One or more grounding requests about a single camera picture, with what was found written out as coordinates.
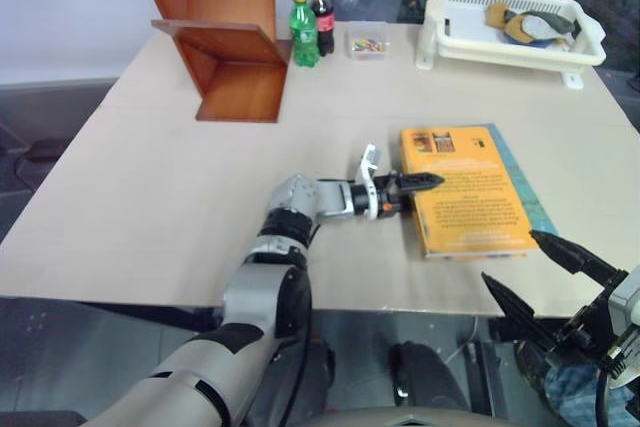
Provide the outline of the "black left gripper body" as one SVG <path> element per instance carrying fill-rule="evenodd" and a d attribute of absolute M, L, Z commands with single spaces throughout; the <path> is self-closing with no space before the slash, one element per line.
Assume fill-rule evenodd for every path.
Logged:
<path fill-rule="evenodd" d="M 376 176 L 373 183 L 378 200 L 378 218 L 391 218 L 411 210 L 411 195 L 404 190 L 407 186 L 404 174 L 390 172 L 387 175 Z"/>

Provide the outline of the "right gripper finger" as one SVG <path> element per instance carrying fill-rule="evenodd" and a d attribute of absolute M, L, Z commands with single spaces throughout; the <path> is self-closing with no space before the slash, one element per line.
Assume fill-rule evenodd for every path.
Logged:
<path fill-rule="evenodd" d="M 545 351 L 557 345 L 555 334 L 535 319 L 533 308 L 523 299 L 494 277 L 482 272 L 481 278 L 504 313 L 495 328 L 501 340 L 529 340 Z"/>
<path fill-rule="evenodd" d="M 628 275 L 572 241 L 540 230 L 529 234 L 549 259 L 571 274 L 583 273 L 601 286 L 618 285 Z"/>

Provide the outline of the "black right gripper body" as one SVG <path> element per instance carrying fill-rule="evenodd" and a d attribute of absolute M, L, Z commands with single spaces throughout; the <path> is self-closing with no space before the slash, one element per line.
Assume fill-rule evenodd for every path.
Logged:
<path fill-rule="evenodd" d="M 630 365 L 631 334 L 628 327 L 624 327 L 621 334 L 614 332 L 609 310 L 611 294 L 629 273 L 582 270 L 581 274 L 599 284 L 602 290 L 555 334 L 556 344 L 547 353 L 547 362 L 550 365 Z"/>

